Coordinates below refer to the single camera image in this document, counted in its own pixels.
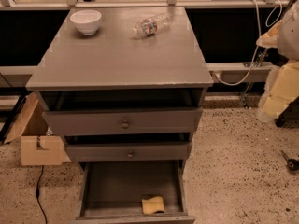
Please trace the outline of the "grey drawer cabinet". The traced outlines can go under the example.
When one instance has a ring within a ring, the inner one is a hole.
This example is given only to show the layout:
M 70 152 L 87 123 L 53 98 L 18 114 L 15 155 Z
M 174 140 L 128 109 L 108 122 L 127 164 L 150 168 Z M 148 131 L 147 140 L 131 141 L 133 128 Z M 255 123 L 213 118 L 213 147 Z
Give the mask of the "grey drawer cabinet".
M 49 111 L 201 108 L 211 76 L 186 11 L 171 10 L 169 29 L 137 38 L 135 24 L 152 7 L 106 8 L 99 31 L 66 22 L 28 82 Z M 67 145 L 191 142 L 193 133 L 60 136 Z

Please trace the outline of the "round top drawer knob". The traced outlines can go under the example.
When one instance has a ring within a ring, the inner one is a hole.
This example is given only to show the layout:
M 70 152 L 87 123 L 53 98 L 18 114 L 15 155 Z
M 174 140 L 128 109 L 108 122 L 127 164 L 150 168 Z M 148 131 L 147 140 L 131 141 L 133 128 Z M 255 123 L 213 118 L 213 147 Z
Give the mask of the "round top drawer knob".
M 127 120 L 124 120 L 121 124 L 123 129 L 128 129 L 130 127 L 130 124 Z

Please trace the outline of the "round drawer knob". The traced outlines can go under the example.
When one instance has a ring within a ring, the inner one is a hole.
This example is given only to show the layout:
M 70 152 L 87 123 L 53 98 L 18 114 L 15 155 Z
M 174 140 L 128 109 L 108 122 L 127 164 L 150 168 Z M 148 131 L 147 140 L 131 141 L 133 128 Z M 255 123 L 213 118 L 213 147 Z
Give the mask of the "round drawer knob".
M 128 129 L 130 127 L 130 124 L 127 120 L 124 120 L 121 124 L 123 129 Z
M 127 157 L 131 159 L 134 157 L 134 155 L 135 155 L 135 153 L 133 151 L 129 151 L 127 154 Z

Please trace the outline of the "grey top drawer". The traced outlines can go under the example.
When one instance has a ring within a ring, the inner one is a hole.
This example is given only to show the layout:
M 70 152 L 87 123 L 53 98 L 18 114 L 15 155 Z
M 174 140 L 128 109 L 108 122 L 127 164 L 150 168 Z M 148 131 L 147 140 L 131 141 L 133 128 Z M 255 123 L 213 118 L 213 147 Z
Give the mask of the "grey top drawer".
M 193 133 L 201 114 L 201 108 L 49 111 L 43 119 L 60 136 Z M 121 126 L 124 120 L 130 124 L 128 129 Z

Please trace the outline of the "grey middle drawer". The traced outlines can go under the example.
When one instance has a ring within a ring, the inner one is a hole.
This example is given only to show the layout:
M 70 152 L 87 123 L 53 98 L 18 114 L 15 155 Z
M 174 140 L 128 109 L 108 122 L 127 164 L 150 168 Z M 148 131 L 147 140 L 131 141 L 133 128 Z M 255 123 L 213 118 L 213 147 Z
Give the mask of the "grey middle drawer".
M 67 145 L 73 162 L 187 160 L 192 142 Z M 129 151 L 135 153 L 128 158 Z

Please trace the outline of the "round middle drawer knob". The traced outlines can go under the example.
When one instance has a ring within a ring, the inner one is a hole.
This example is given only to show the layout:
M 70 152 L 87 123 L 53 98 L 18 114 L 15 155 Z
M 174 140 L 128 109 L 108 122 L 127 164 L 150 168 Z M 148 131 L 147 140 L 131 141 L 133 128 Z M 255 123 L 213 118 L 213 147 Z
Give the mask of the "round middle drawer knob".
M 129 151 L 127 154 L 127 157 L 131 159 L 134 157 L 134 155 L 135 155 L 135 153 L 133 151 Z

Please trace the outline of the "grey open bottom drawer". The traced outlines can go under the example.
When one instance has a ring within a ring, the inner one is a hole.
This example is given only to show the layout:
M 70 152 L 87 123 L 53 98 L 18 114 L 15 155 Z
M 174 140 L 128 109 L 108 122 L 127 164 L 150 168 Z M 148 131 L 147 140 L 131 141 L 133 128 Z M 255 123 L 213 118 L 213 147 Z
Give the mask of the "grey open bottom drawer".
M 164 212 L 145 215 L 142 200 L 162 196 Z M 86 166 L 72 224 L 193 224 L 179 161 L 98 162 Z

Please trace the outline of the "yellow sponge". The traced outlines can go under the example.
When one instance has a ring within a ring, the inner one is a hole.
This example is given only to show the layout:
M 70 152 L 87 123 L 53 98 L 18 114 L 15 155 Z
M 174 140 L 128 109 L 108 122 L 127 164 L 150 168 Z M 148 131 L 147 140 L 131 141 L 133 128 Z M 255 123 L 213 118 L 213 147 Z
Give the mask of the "yellow sponge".
M 164 212 L 164 200 L 162 196 L 142 200 L 142 212 L 145 215 L 151 215 Z

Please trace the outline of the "clear plastic water bottle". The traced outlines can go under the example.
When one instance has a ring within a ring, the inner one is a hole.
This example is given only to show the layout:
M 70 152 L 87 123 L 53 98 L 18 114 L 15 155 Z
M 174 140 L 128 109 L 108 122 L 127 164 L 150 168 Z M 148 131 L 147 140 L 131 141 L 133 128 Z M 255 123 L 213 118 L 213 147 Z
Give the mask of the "clear plastic water bottle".
M 138 37 L 156 35 L 172 25 L 172 15 L 169 12 L 160 13 L 139 21 L 133 28 Z

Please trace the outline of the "white ceramic bowl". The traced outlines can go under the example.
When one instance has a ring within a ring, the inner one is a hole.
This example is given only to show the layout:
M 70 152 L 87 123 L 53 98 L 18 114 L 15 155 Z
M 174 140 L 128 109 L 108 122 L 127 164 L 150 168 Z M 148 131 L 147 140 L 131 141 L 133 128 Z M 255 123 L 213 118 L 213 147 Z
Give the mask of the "white ceramic bowl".
M 70 17 L 75 28 L 84 35 L 93 35 L 100 27 L 102 14 L 96 10 L 81 10 Z

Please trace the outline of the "cardboard box with slot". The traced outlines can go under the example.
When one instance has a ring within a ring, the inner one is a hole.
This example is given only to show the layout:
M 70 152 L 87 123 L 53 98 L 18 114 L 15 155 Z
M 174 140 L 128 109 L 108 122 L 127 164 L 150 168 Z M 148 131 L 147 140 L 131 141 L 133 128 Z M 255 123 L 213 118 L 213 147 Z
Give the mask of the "cardboard box with slot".
M 21 138 L 21 164 L 61 165 L 70 162 L 64 143 L 58 136 L 23 136 Z

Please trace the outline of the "black caster wheel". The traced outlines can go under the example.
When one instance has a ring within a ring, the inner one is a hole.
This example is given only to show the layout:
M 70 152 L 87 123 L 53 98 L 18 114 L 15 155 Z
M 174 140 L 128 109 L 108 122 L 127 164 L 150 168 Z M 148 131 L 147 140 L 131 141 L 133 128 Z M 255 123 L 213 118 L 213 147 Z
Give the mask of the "black caster wheel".
M 298 171 L 299 170 L 299 161 L 296 159 L 291 159 L 284 151 L 281 151 L 283 158 L 287 162 L 287 167 L 290 171 Z

